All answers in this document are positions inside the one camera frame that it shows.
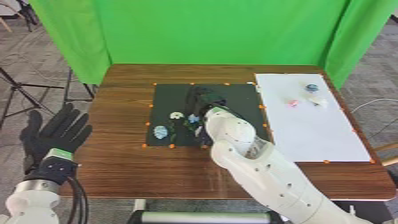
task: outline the small toy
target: small toy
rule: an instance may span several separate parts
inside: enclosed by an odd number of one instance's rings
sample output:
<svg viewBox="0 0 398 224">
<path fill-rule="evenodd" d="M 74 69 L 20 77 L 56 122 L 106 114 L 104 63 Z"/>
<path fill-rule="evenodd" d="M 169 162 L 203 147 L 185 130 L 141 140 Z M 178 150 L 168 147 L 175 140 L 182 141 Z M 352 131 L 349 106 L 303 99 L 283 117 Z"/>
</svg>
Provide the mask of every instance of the small toy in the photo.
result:
<svg viewBox="0 0 398 224">
<path fill-rule="evenodd" d="M 299 100 L 290 100 L 290 102 L 289 102 L 289 105 L 290 105 L 290 107 L 297 107 L 297 105 L 299 105 Z"/>
<path fill-rule="evenodd" d="M 315 106 L 322 106 L 324 108 L 328 107 L 328 99 L 321 96 L 313 96 L 308 98 L 308 100 L 313 102 Z"/>
<path fill-rule="evenodd" d="M 319 86 L 315 84 L 310 84 L 306 86 L 306 90 L 308 90 L 308 92 L 315 93 L 315 92 L 319 92 L 321 88 L 319 88 Z"/>
<path fill-rule="evenodd" d="M 169 135 L 169 132 L 168 132 L 168 128 L 166 126 L 157 126 L 155 129 L 153 129 L 153 135 L 157 137 L 157 139 L 164 139 Z"/>
<path fill-rule="evenodd" d="M 182 112 L 173 112 L 171 113 L 171 119 L 173 120 L 180 120 L 180 118 L 184 118 L 185 116 L 184 116 L 184 113 Z"/>
<path fill-rule="evenodd" d="M 191 124 L 200 122 L 200 117 L 194 114 L 191 114 L 191 116 L 189 116 L 189 121 L 191 121 Z"/>
</svg>

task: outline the white board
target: white board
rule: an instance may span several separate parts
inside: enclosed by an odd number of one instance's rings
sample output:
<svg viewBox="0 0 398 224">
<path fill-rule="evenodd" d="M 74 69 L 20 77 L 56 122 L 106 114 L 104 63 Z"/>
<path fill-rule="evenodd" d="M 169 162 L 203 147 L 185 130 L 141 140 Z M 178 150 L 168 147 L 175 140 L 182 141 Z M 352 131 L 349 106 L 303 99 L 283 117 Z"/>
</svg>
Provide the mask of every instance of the white board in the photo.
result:
<svg viewBox="0 0 398 224">
<path fill-rule="evenodd" d="M 321 74 L 257 74 L 276 147 L 297 162 L 370 161 L 370 154 Z M 306 85 L 329 106 L 308 100 Z M 299 106 L 289 106 L 299 100 Z"/>
</svg>

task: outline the floor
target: floor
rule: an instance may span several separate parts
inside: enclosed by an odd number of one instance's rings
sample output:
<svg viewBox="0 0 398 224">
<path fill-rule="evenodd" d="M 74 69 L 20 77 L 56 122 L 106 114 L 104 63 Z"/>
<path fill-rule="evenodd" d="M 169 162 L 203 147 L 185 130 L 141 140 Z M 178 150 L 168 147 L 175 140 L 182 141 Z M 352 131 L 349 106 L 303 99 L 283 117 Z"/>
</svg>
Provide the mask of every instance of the floor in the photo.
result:
<svg viewBox="0 0 398 224">
<path fill-rule="evenodd" d="M 27 31 L 22 20 L 8 21 L 15 33 L 8 33 L 0 27 L 0 66 L 20 82 L 65 86 L 68 75 L 68 64 L 59 50 L 52 43 L 43 27 L 36 27 L 33 33 Z M 390 21 L 379 35 L 374 46 L 360 62 L 356 71 L 342 89 L 349 107 L 354 109 L 363 103 L 379 98 L 398 96 L 398 25 Z M 40 96 L 42 89 L 31 88 L 31 93 Z M 6 106 L 10 90 L 8 83 L 0 80 L 0 112 Z M 63 90 L 52 90 L 47 96 L 47 106 L 58 110 L 63 102 Z M 74 83 L 72 97 L 90 97 L 82 84 Z M 13 111 L 29 107 L 29 102 L 20 95 L 11 106 Z M 77 103 L 77 107 L 88 111 L 90 103 Z M 379 102 L 365 107 L 356 118 L 361 124 L 374 147 L 398 141 L 398 103 Z M 22 181 L 22 158 L 24 149 L 18 140 L 20 131 L 26 127 L 27 115 L 20 114 L 6 121 L 0 132 L 0 202 L 6 201 L 13 187 Z M 381 153 L 381 157 L 398 155 L 398 150 Z M 390 167 L 398 174 L 398 167 Z M 63 206 L 58 207 L 61 220 L 66 222 L 72 200 L 63 199 Z M 398 217 L 398 200 L 392 200 L 388 207 Z M 91 200 L 91 223 L 125 223 L 132 212 L 134 201 L 129 199 Z M 152 200 L 150 210 L 153 211 L 232 211 L 262 212 L 264 206 L 253 201 L 187 201 Z M 0 214 L 8 213 L 0 203 Z"/>
</svg>

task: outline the green screen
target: green screen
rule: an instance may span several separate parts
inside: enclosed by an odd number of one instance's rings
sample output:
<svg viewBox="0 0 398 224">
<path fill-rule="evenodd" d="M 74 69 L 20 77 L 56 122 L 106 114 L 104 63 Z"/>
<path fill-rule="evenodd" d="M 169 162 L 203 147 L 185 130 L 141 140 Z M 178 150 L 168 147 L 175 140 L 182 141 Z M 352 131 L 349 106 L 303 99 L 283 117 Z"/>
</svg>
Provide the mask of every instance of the green screen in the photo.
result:
<svg viewBox="0 0 398 224">
<path fill-rule="evenodd" d="M 283 64 L 322 66 L 342 87 L 397 0 L 33 0 L 33 4 L 86 83 L 102 82 L 114 63 Z"/>
</svg>

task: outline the wooden table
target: wooden table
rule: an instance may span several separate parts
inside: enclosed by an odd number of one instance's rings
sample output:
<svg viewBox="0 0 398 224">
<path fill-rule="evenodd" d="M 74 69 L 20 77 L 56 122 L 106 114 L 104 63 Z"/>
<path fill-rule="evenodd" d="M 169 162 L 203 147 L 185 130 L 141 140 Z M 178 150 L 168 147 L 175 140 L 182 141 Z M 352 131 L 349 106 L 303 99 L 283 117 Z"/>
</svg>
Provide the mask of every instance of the wooden table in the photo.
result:
<svg viewBox="0 0 398 224">
<path fill-rule="evenodd" d="M 210 150 L 146 147 L 153 83 L 248 83 L 255 73 L 322 73 L 315 66 L 114 65 L 91 108 L 95 133 L 79 150 L 79 178 L 91 198 L 249 199 Z M 337 89 L 329 86 L 358 127 Z M 376 163 L 299 163 L 315 186 L 333 199 L 395 197 L 395 185 L 374 151 Z"/>
</svg>

